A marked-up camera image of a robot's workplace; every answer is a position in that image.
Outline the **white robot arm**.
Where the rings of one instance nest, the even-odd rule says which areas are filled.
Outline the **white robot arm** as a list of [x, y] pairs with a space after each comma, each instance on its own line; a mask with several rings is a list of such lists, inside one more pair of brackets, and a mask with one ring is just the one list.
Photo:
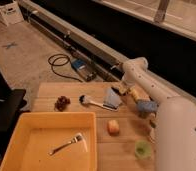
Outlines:
[[151, 76], [145, 57], [126, 60], [122, 69], [126, 85], [137, 83], [159, 105], [156, 171], [196, 171], [196, 104]]

